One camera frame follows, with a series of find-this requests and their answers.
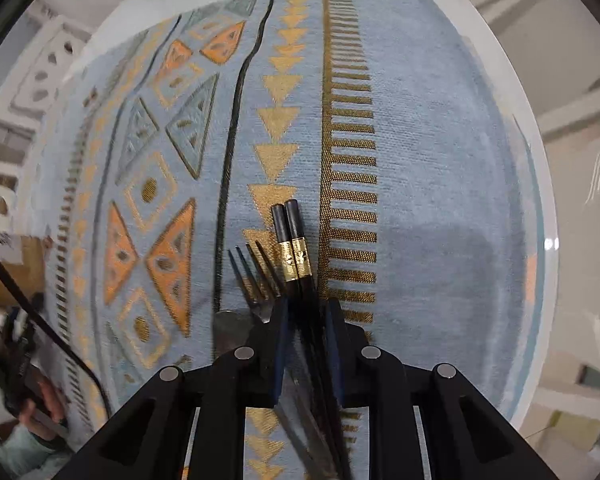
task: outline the person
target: person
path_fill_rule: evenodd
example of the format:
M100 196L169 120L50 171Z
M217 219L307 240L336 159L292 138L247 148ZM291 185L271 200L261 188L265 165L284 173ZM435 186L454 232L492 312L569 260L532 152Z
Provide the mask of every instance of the person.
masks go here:
M50 418L61 424L66 415L66 397L39 370L34 368L32 372ZM35 419L35 411L35 403L27 399L18 416L18 424L0 445L0 464L13 479L50 479L68 462L73 453L54 430Z

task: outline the sleeve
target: sleeve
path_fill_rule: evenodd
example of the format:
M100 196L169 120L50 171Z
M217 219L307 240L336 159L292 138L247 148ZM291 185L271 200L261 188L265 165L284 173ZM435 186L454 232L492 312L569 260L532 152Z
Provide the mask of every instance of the sleeve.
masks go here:
M0 464L11 478L39 468L56 450L45 447L23 425L17 425L0 446Z

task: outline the patterned fabric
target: patterned fabric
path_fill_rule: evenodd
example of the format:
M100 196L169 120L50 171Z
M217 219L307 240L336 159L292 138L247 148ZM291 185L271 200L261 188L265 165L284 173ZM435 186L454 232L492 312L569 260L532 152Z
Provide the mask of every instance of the patterned fabric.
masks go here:
M432 0L227 0L159 23L96 60L59 123L56 327L116 408L165 365L209 364L214 316L246 307L226 249L277 259L269 207L297 198L321 296L510 416L539 308L511 123ZM63 379L84 440L104 409ZM273 412L247 415L246 477L300 478ZM365 411L343 427L366 478Z

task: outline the pair of chopsticks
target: pair of chopsticks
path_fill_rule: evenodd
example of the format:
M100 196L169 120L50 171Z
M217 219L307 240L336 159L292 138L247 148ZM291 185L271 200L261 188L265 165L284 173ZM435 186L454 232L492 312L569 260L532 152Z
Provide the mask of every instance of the pair of chopsticks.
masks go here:
M304 225L297 200L271 207L273 225L282 260L286 293L292 318L299 329L304 357L312 383L312 411L330 449L340 480L350 480L349 457L344 443L338 402L327 364L324 321L312 276Z

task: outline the human hand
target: human hand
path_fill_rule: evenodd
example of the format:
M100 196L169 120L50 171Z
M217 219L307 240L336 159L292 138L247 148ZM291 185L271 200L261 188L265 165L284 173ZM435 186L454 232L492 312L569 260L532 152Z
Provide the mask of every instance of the human hand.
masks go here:
M60 422L64 419L65 415L64 404L62 403L64 395L41 373L35 373L34 377L38 383L45 407L48 409L51 419L56 423ZM31 399L27 399L18 416L20 424L43 440L53 440L56 437L56 432L38 422L34 418L35 411L36 403Z

